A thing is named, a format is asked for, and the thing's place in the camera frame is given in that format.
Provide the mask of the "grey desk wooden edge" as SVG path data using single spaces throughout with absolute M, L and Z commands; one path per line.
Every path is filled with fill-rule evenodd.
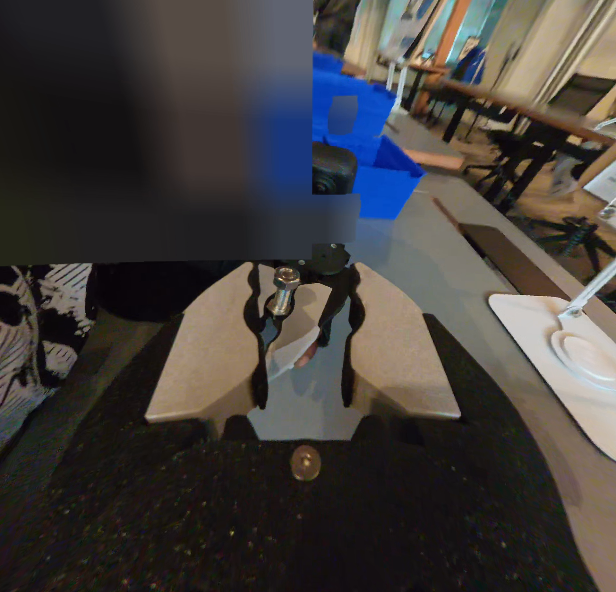
M 392 113 L 382 135 L 387 136 L 408 157 L 422 166 L 458 172 L 465 162 L 463 154 L 406 114 Z

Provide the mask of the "silver hex bolt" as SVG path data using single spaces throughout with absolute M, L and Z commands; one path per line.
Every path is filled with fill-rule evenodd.
M 287 316 L 291 311 L 295 291 L 296 289 L 281 291 L 275 288 L 275 293 L 266 304 L 267 311 L 276 318 Z

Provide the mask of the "person's left forearm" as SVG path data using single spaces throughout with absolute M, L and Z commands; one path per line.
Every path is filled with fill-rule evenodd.
M 164 323 L 242 264 L 244 260 L 96 264 L 97 304 L 121 319 Z

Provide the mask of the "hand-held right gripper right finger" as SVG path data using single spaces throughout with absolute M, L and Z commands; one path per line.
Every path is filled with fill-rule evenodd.
M 365 264 L 351 269 L 342 397 L 362 414 L 459 419 L 420 307 Z

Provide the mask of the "black office chair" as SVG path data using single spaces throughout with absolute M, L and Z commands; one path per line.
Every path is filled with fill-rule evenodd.
M 615 79 L 574 73 L 548 101 L 548 107 L 587 115 L 615 86 Z

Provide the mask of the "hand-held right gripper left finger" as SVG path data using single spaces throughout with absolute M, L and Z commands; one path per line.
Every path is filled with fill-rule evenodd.
M 259 330 L 259 268 L 244 263 L 202 293 L 181 324 L 145 413 L 146 421 L 204 422 L 215 439 L 228 418 L 264 409 L 268 379 Z

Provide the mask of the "white document stand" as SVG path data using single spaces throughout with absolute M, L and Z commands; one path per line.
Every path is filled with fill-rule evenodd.
M 394 79 L 398 79 L 394 108 L 399 108 L 402 103 L 410 64 L 421 52 L 422 45 L 446 2 L 447 0 L 408 0 L 389 38 L 379 48 L 379 56 L 388 67 L 386 89 L 392 91 Z
M 585 312 L 615 277 L 613 260 L 572 301 L 492 294 L 497 319 L 581 432 L 615 460 L 615 341 Z

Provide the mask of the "blue plastic bin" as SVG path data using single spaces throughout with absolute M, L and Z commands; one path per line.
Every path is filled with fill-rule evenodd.
M 321 142 L 349 149 L 358 171 L 351 194 L 360 196 L 360 217 L 395 220 L 426 175 L 387 136 L 326 135 Z
M 381 134 L 395 95 L 380 84 L 343 74 L 342 59 L 313 52 L 312 134 L 374 137 Z

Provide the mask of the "person's black printed shirt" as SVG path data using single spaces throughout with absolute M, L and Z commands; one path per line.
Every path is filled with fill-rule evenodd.
M 1 267 L 1 450 L 71 372 L 96 320 L 92 264 Z

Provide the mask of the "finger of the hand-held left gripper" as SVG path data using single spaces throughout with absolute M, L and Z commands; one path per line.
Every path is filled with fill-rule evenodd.
M 294 295 L 295 306 L 283 319 L 264 314 L 260 342 L 264 346 L 267 379 L 274 380 L 293 369 L 319 334 L 319 320 L 331 288 L 312 283 L 300 286 Z
M 329 289 L 329 295 L 317 326 L 317 347 L 326 348 L 331 337 L 331 327 L 335 316 L 342 311 L 347 298 L 351 294 L 353 284 L 353 270 L 342 270 L 336 274 L 320 275 L 317 283 Z

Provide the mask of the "wooden desk black legs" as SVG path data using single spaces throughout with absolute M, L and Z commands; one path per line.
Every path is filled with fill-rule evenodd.
M 611 136 L 590 129 L 583 117 L 565 110 L 552 110 L 549 105 L 524 104 L 514 101 L 512 97 L 498 95 L 452 79 L 424 83 L 422 91 L 429 94 L 431 101 L 441 101 L 455 107 L 442 135 L 445 143 L 451 142 L 468 110 L 499 123 L 505 123 L 507 120 L 529 121 L 528 127 L 521 134 L 510 131 L 501 131 L 500 134 L 512 150 L 492 169 L 495 182 L 484 198 L 495 205 L 495 200 L 505 184 L 511 183 L 512 188 L 496 205 L 503 215 L 511 211 L 551 156 L 566 147 L 569 138 L 578 138 L 606 148 L 615 144 L 615 139 Z

